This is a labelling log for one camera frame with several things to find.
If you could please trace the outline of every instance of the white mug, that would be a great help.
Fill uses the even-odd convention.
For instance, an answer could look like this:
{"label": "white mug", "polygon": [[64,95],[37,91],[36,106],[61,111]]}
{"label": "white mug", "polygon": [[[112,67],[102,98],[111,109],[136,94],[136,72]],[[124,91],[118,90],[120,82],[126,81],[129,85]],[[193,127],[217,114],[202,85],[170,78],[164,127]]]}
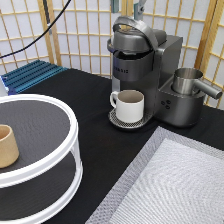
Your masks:
{"label": "white mug", "polygon": [[144,95],[136,90],[114,91],[110,95],[110,103],[116,108],[116,116],[125,123],[140,121],[144,115]]}

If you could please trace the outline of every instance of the black tablecloth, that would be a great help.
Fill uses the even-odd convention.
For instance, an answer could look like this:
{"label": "black tablecloth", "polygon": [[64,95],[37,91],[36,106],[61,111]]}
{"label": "black tablecloth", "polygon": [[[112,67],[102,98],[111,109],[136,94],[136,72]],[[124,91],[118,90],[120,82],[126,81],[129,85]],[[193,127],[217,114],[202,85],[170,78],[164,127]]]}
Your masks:
{"label": "black tablecloth", "polygon": [[23,93],[64,101],[75,112],[80,127],[83,179],[71,202],[48,224],[85,223],[158,126],[224,150],[224,111],[221,110],[204,106],[199,123],[192,128],[178,129],[152,119],[137,132],[123,132],[108,120],[112,109],[109,79],[71,69]]}

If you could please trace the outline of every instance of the beige cup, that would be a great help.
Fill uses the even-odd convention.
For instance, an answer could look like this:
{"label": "beige cup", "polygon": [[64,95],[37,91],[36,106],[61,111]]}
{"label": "beige cup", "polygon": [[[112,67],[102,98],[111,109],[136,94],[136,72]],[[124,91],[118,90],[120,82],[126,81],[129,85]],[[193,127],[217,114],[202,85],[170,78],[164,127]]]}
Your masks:
{"label": "beige cup", "polygon": [[19,157],[19,150],[11,127],[0,125],[0,168],[13,164]]}

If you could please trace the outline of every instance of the cup handle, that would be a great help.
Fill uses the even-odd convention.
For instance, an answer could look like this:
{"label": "cup handle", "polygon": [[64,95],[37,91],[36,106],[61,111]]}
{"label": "cup handle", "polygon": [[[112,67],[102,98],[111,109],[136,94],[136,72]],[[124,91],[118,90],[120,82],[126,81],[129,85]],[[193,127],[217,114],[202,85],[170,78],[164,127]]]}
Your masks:
{"label": "cup handle", "polygon": [[116,104],[114,103],[113,95],[118,95],[118,94],[119,94],[119,92],[117,92],[117,91],[114,91],[110,94],[110,103],[111,103],[112,107],[114,107],[114,108],[116,108]]}

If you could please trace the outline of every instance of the drip tray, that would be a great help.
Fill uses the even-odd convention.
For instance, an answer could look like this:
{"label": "drip tray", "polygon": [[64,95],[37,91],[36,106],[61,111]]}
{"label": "drip tray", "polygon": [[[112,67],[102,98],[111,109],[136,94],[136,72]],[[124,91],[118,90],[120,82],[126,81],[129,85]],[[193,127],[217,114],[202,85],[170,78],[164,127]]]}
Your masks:
{"label": "drip tray", "polygon": [[152,114],[150,114],[149,112],[145,111],[144,112],[144,116],[143,118],[135,123],[125,123],[123,121],[120,121],[117,117],[116,117],[116,110],[113,109],[110,111],[109,113],[109,120],[110,122],[117,128],[121,128],[123,130],[126,131],[134,131],[137,130],[141,127],[143,127],[144,125],[146,125],[148,123],[148,121],[152,118]]}

